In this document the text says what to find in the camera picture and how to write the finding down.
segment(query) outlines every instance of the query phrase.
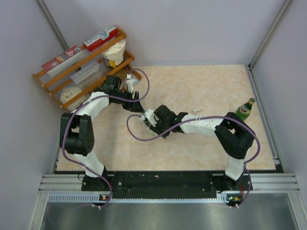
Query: wooden shelf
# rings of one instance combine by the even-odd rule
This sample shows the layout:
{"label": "wooden shelf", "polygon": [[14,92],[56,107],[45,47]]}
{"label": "wooden shelf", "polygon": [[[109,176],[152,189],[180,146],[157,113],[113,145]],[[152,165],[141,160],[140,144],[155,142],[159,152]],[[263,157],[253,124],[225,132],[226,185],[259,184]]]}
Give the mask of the wooden shelf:
{"label": "wooden shelf", "polygon": [[[121,30],[120,28],[118,28],[119,34],[117,35],[117,37],[115,37],[113,40],[107,42],[105,45],[99,47],[98,49],[94,50],[89,56],[85,57],[84,59],[80,60],[79,62],[77,62],[76,64],[70,66],[69,68],[67,68],[66,70],[64,70],[63,72],[61,72],[60,74],[58,74],[57,76],[53,77],[50,81],[43,83],[40,78],[46,74],[46,71],[42,70],[37,74],[33,74],[33,77],[39,82],[39,84],[47,91],[47,93],[49,93],[49,95],[56,101],[56,103],[64,110],[66,111],[66,108],[71,105],[72,103],[74,103],[75,101],[77,101],[78,99],[80,99],[82,96],[86,95],[89,92],[92,92],[98,85],[101,85],[105,79],[107,75],[114,75],[116,72],[118,72],[119,70],[123,69],[126,72],[130,71],[131,65],[130,63],[134,60],[134,56],[132,53],[130,53],[129,51],[125,50],[124,52],[124,60],[122,61],[122,63],[120,63],[118,66],[116,66],[115,68],[111,69],[107,74],[105,74],[102,78],[100,78],[99,80],[97,80],[95,83],[93,83],[92,85],[90,85],[88,88],[86,88],[85,90],[83,90],[80,94],[76,95],[75,97],[73,97],[72,99],[70,99],[68,102],[66,102],[65,104],[62,104],[55,96],[54,94],[56,94],[57,92],[59,92],[60,90],[62,90],[63,88],[65,88],[67,85],[69,85],[70,83],[72,83],[72,80],[69,78],[68,80],[66,80],[64,83],[60,84],[59,86],[57,86],[56,88],[49,90],[50,86],[52,86],[53,84],[55,84],[56,82],[58,82],[59,80],[61,80],[62,78],[64,78],[65,76],[67,76],[68,74],[72,73],[74,70],[78,69],[81,65],[85,64],[86,62],[92,60],[94,57],[98,56],[101,52],[105,51],[106,49],[110,48],[112,45],[114,45],[115,43],[117,43],[118,41],[125,39],[126,33]],[[139,80],[142,78],[141,75],[135,71],[132,72]]]}

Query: red box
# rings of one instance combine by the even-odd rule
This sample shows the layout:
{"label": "red box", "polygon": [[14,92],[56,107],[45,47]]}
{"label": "red box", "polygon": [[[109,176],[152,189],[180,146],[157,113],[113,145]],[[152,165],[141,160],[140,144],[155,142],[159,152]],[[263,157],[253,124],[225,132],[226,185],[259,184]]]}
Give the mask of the red box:
{"label": "red box", "polygon": [[54,77],[74,62],[82,59],[84,52],[78,46],[66,50],[61,55],[42,65],[42,68],[50,77]]}
{"label": "red box", "polygon": [[116,37],[117,35],[118,28],[113,25],[103,31],[96,33],[94,36],[83,42],[83,45],[87,48],[87,50],[92,52],[93,50],[102,46],[104,43]]}

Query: beer bottle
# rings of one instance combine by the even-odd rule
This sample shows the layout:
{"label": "beer bottle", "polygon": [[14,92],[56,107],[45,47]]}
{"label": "beer bottle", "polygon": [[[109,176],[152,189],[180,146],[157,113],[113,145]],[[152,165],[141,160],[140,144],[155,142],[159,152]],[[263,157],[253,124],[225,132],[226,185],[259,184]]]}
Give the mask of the beer bottle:
{"label": "beer bottle", "polygon": [[251,113],[251,107],[253,106],[254,103],[255,103],[255,98],[250,98],[248,102],[241,105],[236,110],[236,114],[238,115],[238,117],[241,118],[242,121],[245,121],[249,117]]}

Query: beige tabletop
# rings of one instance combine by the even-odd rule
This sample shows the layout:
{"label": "beige tabletop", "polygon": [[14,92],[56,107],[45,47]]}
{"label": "beige tabletop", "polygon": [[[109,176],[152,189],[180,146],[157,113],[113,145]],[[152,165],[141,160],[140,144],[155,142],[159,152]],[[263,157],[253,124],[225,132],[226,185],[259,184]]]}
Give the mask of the beige tabletop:
{"label": "beige tabletop", "polygon": [[[191,113],[203,107],[197,115],[226,115],[253,97],[244,65],[146,66],[141,67],[150,79],[150,91],[141,101],[144,109],[155,110],[165,104],[176,114]],[[144,95],[147,81],[143,78],[134,87]],[[145,170],[224,170],[228,155],[216,137],[202,134],[170,133],[166,138],[150,142],[135,140],[127,131],[126,119],[131,113],[121,105],[111,104],[94,120],[94,150],[98,159],[110,171]],[[248,164],[249,169],[275,169],[268,140],[257,103],[246,123],[261,143],[259,156]],[[145,124],[134,117],[132,132],[140,138],[151,138]],[[257,150],[254,141],[246,159]],[[81,170],[82,167],[59,157],[57,170]]]}

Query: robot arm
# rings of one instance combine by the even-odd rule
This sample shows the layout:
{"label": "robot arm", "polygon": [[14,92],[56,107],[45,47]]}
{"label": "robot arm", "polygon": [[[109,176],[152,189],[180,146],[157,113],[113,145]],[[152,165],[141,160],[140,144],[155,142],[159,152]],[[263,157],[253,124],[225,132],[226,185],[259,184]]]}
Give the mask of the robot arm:
{"label": "robot arm", "polygon": [[[94,152],[94,132],[93,132],[93,120],[97,115],[106,108],[110,103],[121,104],[122,107],[131,112],[143,113],[144,109],[140,102],[125,102],[118,99],[114,99],[108,96],[116,96],[127,100],[137,100],[139,98],[139,92],[133,94],[133,86],[137,84],[136,79],[129,79],[126,81],[127,90],[119,89],[120,78],[116,76],[107,76],[106,81],[101,88],[96,88],[95,92],[91,94],[91,97],[87,100],[90,102],[87,106],[78,111],[73,118],[69,132],[66,137],[65,150],[72,154],[79,162],[86,165],[99,175],[103,175],[106,172],[104,165],[99,161]],[[60,147],[62,146],[65,129],[72,113],[64,113],[61,117],[60,125]],[[85,168],[85,174],[89,177],[96,178],[97,175],[91,173]]]}
{"label": "robot arm", "polygon": [[[246,125],[236,114],[229,112],[226,117],[233,118],[240,123]],[[144,113],[143,120],[147,127],[161,134],[170,127],[181,123],[182,121],[195,119],[183,123],[172,130],[176,133],[201,133],[211,136],[217,136],[224,150],[229,155],[228,164],[225,171],[226,176],[234,181],[239,180],[244,172],[244,158],[247,151],[253,144],[254,137],[245,130],[242,126],[235,122],[221,118],[210,120],[197,120],[200,118],[188,113],[179,113],[176,115],[170,111],[165,105],[161,105],[155,111],[147,110]],[[162,137],[166,138],[170,132],[167,132]]]}

